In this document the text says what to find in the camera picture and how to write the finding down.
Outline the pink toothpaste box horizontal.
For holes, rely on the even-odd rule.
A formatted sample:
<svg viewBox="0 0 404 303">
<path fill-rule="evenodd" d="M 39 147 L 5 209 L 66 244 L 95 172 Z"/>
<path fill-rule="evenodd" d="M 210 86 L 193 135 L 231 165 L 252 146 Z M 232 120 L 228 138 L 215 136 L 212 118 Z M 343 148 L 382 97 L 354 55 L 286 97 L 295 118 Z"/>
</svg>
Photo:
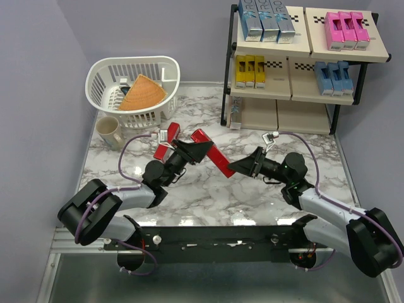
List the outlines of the pink toothpaste box horizontal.
<svg viewBox="0 0 404 303">
<path fill-rule="evenodd" d="M 341 51 L 345 43 L 345 38 L 338 13 L 327 12 L 324 19 L 324 30 L 328 50 Z"/>
</svg>

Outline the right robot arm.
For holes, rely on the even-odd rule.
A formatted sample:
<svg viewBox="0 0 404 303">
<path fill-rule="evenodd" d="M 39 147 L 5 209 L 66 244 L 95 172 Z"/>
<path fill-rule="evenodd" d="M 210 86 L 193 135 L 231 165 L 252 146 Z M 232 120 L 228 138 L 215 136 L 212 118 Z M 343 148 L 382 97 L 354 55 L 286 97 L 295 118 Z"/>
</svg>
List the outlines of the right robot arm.
<svg viewBox="0 0 404 303">
<path fill-rule="evenodd" d="M 306 180 L 307 167 L 300 153 L 288 153 L 282 163 L 270 160 L 261 147 L 228 165 L 248 177 L 262 175 L 284 184 L 284 200 L 308 215 L 296 221 L 290 239 L 297 247 L 319 243 L 349 257 L 369 277 L 403 262 L 403 244 L 386 214 L 365 210 L 319 194 Z"/>
</svg>

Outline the pink toothpaste box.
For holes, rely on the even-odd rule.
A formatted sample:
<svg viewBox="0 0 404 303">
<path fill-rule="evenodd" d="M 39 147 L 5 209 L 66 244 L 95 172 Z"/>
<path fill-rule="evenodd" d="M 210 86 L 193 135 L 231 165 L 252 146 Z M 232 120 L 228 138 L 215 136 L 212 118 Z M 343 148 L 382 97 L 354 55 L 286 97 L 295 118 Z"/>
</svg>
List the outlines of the pink toothpaste box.
<svg viewBox="0 0 404 303">
<path fill-rule="evenodd" d="M 354 50 L 358 38 L 354 28 L 353 19 L 350 13 L 345 11 L 338 12 L 341 23 L 341 31 L 344 36 L 343 50 Z"/>
<path fill-rule="evenodd" d="M 368 31 L 363 27 L 362 21 L 364 20 L 361 12 L 352 11 L 350 13 L 353 23 L 353 28 L 357 37 L 357 43 L 354 47 L 355 50 L 365 51 L 370 44 L 370 37 Z"/>
</svg>

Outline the red white toothpaste box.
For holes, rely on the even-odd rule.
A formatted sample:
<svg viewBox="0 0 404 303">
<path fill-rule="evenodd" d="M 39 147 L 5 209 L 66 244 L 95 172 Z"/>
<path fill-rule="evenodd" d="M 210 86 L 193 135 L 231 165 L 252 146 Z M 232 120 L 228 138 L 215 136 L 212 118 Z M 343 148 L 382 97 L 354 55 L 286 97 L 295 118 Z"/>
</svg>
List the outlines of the red white toothpaste box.
<svg viewBox="0 0 404 303">
<path fill-rule="evenodd" d="M 211 138 L 202 129 L 195 130 L 195 132 L 191 135 L 191 139 L 195 143 L 205 143 L 211 141 Z M 230 161 L 219 150 L 216 144 L 212 145 L 206 155 L 226 178 L 230 178 L 235 174 L 234 170 L 228 168 L 228 164 L 230 163 Z"/>
</svg>

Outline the silver red toothpaste box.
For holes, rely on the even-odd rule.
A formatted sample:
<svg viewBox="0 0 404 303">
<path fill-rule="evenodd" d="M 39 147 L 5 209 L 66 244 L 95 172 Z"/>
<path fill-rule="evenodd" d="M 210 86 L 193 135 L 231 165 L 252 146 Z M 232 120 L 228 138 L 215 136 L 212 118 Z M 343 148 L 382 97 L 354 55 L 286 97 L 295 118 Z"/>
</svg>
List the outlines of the silver red toothpaste box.
<svg viewBox="0 0 404 303">
<path fill-rule="evenodd" d="M 242 125 L 242 98 L 232 97 L 230 103 L 230 129 L 240 129 Z"/>
</svg>

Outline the light blue toothpaste box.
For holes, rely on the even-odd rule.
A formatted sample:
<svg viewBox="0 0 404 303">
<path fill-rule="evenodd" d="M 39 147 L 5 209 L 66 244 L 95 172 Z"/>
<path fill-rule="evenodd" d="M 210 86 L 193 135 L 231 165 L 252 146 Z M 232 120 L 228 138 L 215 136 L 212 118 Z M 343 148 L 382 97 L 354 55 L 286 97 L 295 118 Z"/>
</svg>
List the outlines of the light blue toothpaste box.
<svg viewBox="0 0 404 303">
<path fill-rule="evenodd" d="M 348 72 L 349 63 L 347 61 L 338 61 L 337 64 L 341 73 L 343 94 L 352 96 L 354 93 L 354 84 Z"/>
<path fill-rule="evenodd" d="M 342 74 L 340 72 L 340 68 L 337 63 L 329 62 L 327 64 L 328 73 L 330 76 L 331 83 L 333 85 L 333 93 L 332 96 L 342 96 L 344 89 L 342 83 Z"/>
</svg>

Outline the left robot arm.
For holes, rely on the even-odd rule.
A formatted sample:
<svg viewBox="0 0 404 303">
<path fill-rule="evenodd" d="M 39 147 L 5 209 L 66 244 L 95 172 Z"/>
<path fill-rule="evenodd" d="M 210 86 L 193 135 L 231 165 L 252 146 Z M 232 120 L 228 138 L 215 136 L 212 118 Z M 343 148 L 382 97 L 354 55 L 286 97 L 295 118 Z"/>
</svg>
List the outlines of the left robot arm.
<svg viewBox="0 0 404 303">
<path fill-rule="evenodd" d="M 174 151 L 166 162 L 147 163 L 141 181 L 134 186 L 105 185 L 92 179 L 78 191 L 57 214 L 58 220 L 74 236 L 74 242 L 87 246 L 99 238 L 118 239 L 126 249 L 134 249 L 140 241 L 139 225 L 116 213 L 131 208 L 154 208 L 168 195 L 167 186 L 177 182 L 186 172 L 186 165 L 200 163 L 212 141 L 186 143 L 174 140 Z"/>
</svg>

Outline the yellow toothpaste box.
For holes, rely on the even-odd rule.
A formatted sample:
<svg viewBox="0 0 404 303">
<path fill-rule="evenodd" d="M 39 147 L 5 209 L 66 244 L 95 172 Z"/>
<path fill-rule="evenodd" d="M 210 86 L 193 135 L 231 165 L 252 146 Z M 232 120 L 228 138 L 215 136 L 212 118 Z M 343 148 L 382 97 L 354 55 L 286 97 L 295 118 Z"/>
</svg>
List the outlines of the yellow toothpaste box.
<svg viewBox="0 0 404 303">
<path fill-rule="evenodd" d="M 255 56 L 246 55 L 246 73 L 245 73 L 245 81 L 246 88 L 254 88 L 255 87 Z"/>
<path fill-rule="evenodd" d="M 237 55 L 235 60 L 235 87 L 245 89 L 246 87 L 246 58 Z"/>
<path fill-rule="evenodd" d="M 265 89 L 265 60 L 263 56 L 255 56 L 254 62 L 254 76 L 255 76 L 255 89 Z"/>
</svg>

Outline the light blue toothpaste box corner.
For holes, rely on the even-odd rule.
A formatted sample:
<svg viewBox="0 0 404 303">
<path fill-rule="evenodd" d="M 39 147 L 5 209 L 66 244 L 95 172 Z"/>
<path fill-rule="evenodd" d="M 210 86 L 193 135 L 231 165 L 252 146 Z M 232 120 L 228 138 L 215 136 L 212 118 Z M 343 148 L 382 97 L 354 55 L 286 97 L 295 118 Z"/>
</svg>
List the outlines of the light blue toothpaste box corner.
<svg viewBox="0 0 404 303">
<path fill-rule="evenodd" d="M 332 96 L 334 88 L 328 72 L 327 64 L 322 61 L 317 61 L 314 65 L 314 73 L 320 95 Z"/>
</svg>

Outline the silver blue toothpaste box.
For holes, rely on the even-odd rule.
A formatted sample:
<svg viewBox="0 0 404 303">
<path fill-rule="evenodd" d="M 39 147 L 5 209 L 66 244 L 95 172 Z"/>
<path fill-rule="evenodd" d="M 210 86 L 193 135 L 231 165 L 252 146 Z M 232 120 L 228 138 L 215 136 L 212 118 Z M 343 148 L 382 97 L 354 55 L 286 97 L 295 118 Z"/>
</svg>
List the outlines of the silver blue toothpaste box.
<svg viewBox="0 0 404 303">
<path fill-rule="evenodd" d="M 238 8 L 244 40 L 246 42 L 260 42 L 263 28 L 255 0 L 240 0 Z"/>
<path fill-rule="evenodd" d="M 269 0 L 255 0 L 259 20 L 262 26 L 262 42 L 277 43 L 279 27 Z"/>
<path fill-rule="evenodd" d="M 278 44 L 292 44 L 295 37 L 295 28 L 283 1 L 270 0 L 275 20 L 279 27 Z"/>
</svg>

